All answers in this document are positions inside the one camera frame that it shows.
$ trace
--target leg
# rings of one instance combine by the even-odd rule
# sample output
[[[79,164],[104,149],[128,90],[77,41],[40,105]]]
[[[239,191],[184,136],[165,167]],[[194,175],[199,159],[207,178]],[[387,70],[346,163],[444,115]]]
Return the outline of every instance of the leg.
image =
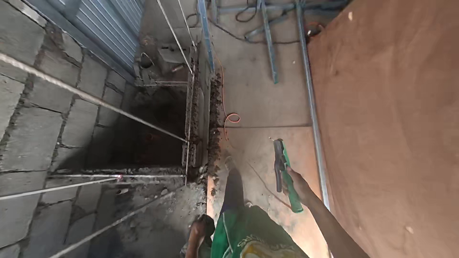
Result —
[[[225,167],[229,173],[226,181],[225,196],[220,215],[226,210],[244,207],[242,177],[239,170],[236,168],[232,157],[227,157],[225,159]]]

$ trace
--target metal bar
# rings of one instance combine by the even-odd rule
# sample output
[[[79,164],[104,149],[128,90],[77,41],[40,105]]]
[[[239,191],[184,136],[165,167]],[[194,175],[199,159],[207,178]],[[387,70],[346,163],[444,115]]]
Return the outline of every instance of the metal bar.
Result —
[[[170,21],[169,21],[169,18],[168,18],[168,16],[167,16],[166,12],[164,11],[164,8],[162,7],[161,1],[160,1],[160,0],[156,0],[156,1],[158,2],[159,8],[161,9],[162,14],[164,15],[164,18],[166,18],[166,22],[168,23],[169,28],[171,29],[172,35],[174,35],[175,42],[177,42],[177,45],[179,45],[180,52],[182,52],[183,58],[185,59],[185,63],[186,63],[186,65],[188,66],[188,69],[190,70],[190,73],[193,73],[193,71],[192,71],[192,69],[191,69],[191,66],[190,66],[190,63],[188,63],[188,58],[186,58],[185,53],[183,52],[183,48],[182,48],[182,46],[180,45],[180,42],[179,42],[179,39],[177,38],[177,35],[175,35],[175,31],[174,31],[174,29],[172,28],[172,25],[171,25],[171,23],[170,23]]]
[[[198,12],[201,18],[202,32],[204,33],[204,44],[207,50],[207,59],[209,61],[210,70],[215,73],[215,65],[213,63],[212,46],[210,42],[209,22],[207,21],[207,10],[205,0],[198,0]]]
[[[123,221],[129,219],[130,217],[132,217],[132,216],[134,216],[134,215],[136,215],[136,214],[138,214],[138,213],[140,213],[140,212],[143,212],[144,209],[145,209],[147,206],[149,206],[149,205],[151,205],[151,204],[153,204],[153,203],[155,203],[155,202],[159,202],[160,200],[163,200],[163,199],[165,199],[165,198],[171,197],[171,196],[174,195],[174,194],[175,194],[175,192],[170,192],[170,193],[168,193],[168,194],[166,194],[166,195],[161,196],[161,197],[158,198],[158,199],[154,199],[154,200],[151,200],[151,201],[149,201],[149,202],[147,202],[147,203],[145,203],[145,204],[143,204],[143,205],[140,205],[137,209],[135,209],[134,211],[128,213],[126,216],[122,217],[121,219],[119,219],[119,220],[117,220],[117,221],[111,223],[110,225],[108,225],[108,226],[106,226],[106,227],[104,227],[104,228],[102,228],[102,229],[100,229],[100,230],[98,230],[98,231],[92,233],[91,235],[89,235],[89,236],[83,238],[82,240],[80,240],[80,241],[78,241],[78,242],[76,242],[76,243],[74,243],[74,244],[72,244],[72,245],[69,245],[67,248],[64,248],[63,250],[59,251],[59,252],[56,253],[55,255],[52,255],[52,256],[50,256],[50,257],[48,257],[48,258],[59,258],[59,257],[62,257],[63,255],[65,255],[65,254],[67,254],[67,253],[69,253],[69,252],[75,250],[75,249],[78,248],[79,246],[81,246],[81,245],[83,245],[84,243],[86,243],[87,241],[89,241],[89,240],[95,238],[96,236],[102,234],[103,232],[105,232],[105,231],[111,229],[112,227],[114,227],[114,226],[116,226],[116,225],[122,223]]]
[[[149,122],[147,122],[145,120],[142,120],[142,119],[140,119],[140,118],[138,118],[138,117],[136,117],[134,115],[131,115],[131,114],[129,114],[129,113],[117,108],[117,107],[114,107],[114,106],[104,102],[103,100],[101,100],[101,99],[99,99],[97,97],[94,97],[93,95],[91,95],[89,93],[86,93],[86,92],[84,92],[84,91],[82,91],[80,89],[74,88],[74,87],[62,82],[61,80],[58,80],[58,79],[56,79],[56,78],[54,78],[54,77],[52,77],[50,75],[42,73],[39,70],[37,70],[37,69],[35,69],[35,68],[33,68],[33,67],[29,66],[29,65],[26,65],[26,64],[24,64],[22,62],[19,62],[18,60],[14,59],[12,57],[9,57],[9,56],[7,56],[7,55],[5,55],[3,53],[0,53],[0,60],[4,61],[6,63],[9,63],[12,66],[17,67],[17,68],[19,68],[19,69],[21,69],[23,71],[26,71],[28,73],[34,74],[34,75],[42,78],[43,80],[48,81],[48,82],[50,82],[52,84],[55,84],[55,85],[57,85],[57,86],[59,86],[61,88],[64,88],[64,89],[66,89],[66,90],[68,90],[68,91],[70,91],[72,93],[75,93],[75,94],[79,95],[80,97],[82,97],[83,99],[85,99],[87,101],[90,101],[90,102],[95,103],[97,105],[101,105],[103,107],[111,109],[111,110],[113,110],[113,111],[115,111],[117,113],[120,113],[120,114],[122,114],[122,115],[124,115],[124,116],[126,116],[128,118],[131,118],[131,119],[137,121],[137,122],[140,122],[140,123],[142,123],[144,125],[147,125],[147,126],[149,126],[151,128],[154,128],[154,129],[156,129],[156,130],[158,130],[160,132],[163,132],[163,133],[165,133],[167,135],[170,135],[170,136],[172,136],[174,138],[177,138],[179,140],[187,142],[187,140],[185,140],[185,139],[183,139],[183,138],[181,138],[181,137],[179,137],[179,136],[177,136],[177,135],[175,135],[173,133],[170,133],[170,132],[168,132],[168,131],[160,128],[160,127],[157,127],[157,126],[155,126],[155,125],[153,125],[153,124],[151,124],[151,123],[149,123]]]
[[[320,179],[320,189],[322,192],[322,201],[324,205],[330,210],[330,202],[328,199],[328,190],[327,190],[327,178],[325,175],[325,161],[322,155],[322,141],[320,139],[320,130],[317,120],[317,111],[314,99],[314,89],[313,82],[311,79],[311,68],[309,65],[308,57],[308,48],[306,46],[306,37],[304,35],[304,25],[303,25],[303,12],[301,6],[298,4],[298,0],[295,1],[297,4],[297,19],[298,19],[298,31],[300,35],[301,43],[301,53],[304,63],[304,74],[306,75],[306,86],[308,88],[308,100],[309,100],[309,109],[311,110],[311,120],[313,126],[313,138],[314,138],[314,148],[317,159],[317,169],[319,171]]]
[[[67,189],[67,188],[72,188],[72,187],[77,187],[77,186],[82,186],[82,185],[97,184],[97,183],[102,183],[102,182],[107,182],[107,181],[112,181],[112,180],[117,180],[117,179],[118,178],[108,178],[108,179],[101,179],[101,180],[97,180],[97,181],[89,181],[89,182],[73,184],[73,185],[64,185],[64,186],[46,188],[46,189],[41,189],[41,190],[28,191],[28,192],[18,193],[18,194],[3,195],[3,196],[0,196],[0,201],[13,199],[13,198],[17,198],[17,197],[34,195],[34,194],[46,193],[46,192],[51,192],[51,191],[56,191],[56,190],[62,190],[62,189]]]
[[[183,12],[182,3],[180,3],[180,0],[177,1],[179,2],[180,10],[182,11],[183,15],[183,20],[185,21],[186,29],[188,30],[188,35],[190,35],[191,43],[193,44],[193,48],[195,49],[195,51],[197,51],[198,49],[196,48],[195,41],[193,40],[193,36],[191,35],[190,27],[188,26],[188,22],[186,21],[185,13]]]
[[[192,108],[193,108],[193,94],[195,89],[195,75],[192,75],[193,78],[191,79],[191,98],[190,98],[190,114],[188,115],[188,136],[186,137],[188,142],[186,144],[186,163],[185,163],[185,185],[188,180],[188,166],[190,162],[190,134],[191,134],[191,115],[192,115]]]
[[[217,0],[210,1],[210,7],[212,8],[212,20],[218,24],[218,8]]]
[[[185,175],[125,175],[125,174],[56,174],[50,175],[52,178],[67,177],[110,177],[110,178],[181,178]]]
[[[266,4],[264,0],[261,0],[261,13],[263,14],[263,25],[264,25],[264,32],[266,34],[266,44],[268,45],[268,53],[269,53],[269,62],[271,65],[271,72],[273,74],[273,81],[274,84],[279,82],[278,74],[277,74],[277,67],[276,67],[276,56],[274,53],[274,45],[273,40],[271,38],[271,30],[269,29],[268,23],[268,13],[266,12]]]
[[[288,18],[287,14],[281,15],[280,17],[277,17],[274,20],[269,21],[269,25],[273,25],[273,24],[277,24],[277,23],[283,22],[287,18]],[[254,29],[253,31],[247,32],[244,35],[244,38],[250,39],[251,37],[253,37],[253,36],[255,36],[255,35],[259,34],[259,33],[262,33],[263,31],[264,31],[264,26],[258,27],[256,29]]]

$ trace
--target hand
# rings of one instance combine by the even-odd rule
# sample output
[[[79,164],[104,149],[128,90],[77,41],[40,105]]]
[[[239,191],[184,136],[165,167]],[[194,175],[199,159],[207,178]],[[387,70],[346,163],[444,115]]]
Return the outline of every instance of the hand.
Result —
[[[205,236],[206,222],[202,219],[193,222],[193,224],[191,225],[189,241],[196,241],[199,245],[201,245]]]
[[[291,179],[293,180],[293,187],[295,188],[295,191],[297,191],[301,203],[308,206],[311,197],[315,196],[311,187],[309,187],[309,184],[306,182],[306,180],[304,180],[304,178],[299,173],[295,172],[290,167],[287,167],[287,173],[291,176]],[[289,194],[288,186],[284,182],[284,180],[282,180],[282,191],[286,195]]]

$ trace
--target wooden panel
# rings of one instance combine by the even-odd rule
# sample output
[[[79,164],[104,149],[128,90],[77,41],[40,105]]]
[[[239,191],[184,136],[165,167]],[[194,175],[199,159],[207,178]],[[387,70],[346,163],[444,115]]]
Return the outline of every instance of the wooden panel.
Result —
[[[371,257],[459,257],[458,17],[355,0],[309,44],[334,213]]]

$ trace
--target green handle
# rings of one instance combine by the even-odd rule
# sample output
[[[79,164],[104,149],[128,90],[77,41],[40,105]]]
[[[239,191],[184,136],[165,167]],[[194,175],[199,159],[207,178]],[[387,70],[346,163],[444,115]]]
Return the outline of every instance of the green handle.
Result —
[[[285,164],[290,167],[290,160],[287,155],[287,150],[284,146],[284,156],[285,160],[287,161]],[[291,176],[288,174],[287,170],[282,171],[282,180],[285,181],[287,184],[287,189],[288,189],[288,198],[290,200],[290,205],[291,205],[291,211],[294,213],[300,213],[303,211],[303,206],[301,205],[300,202],[300,197],[298,196],[297,191],[293,187],[293,179]]]

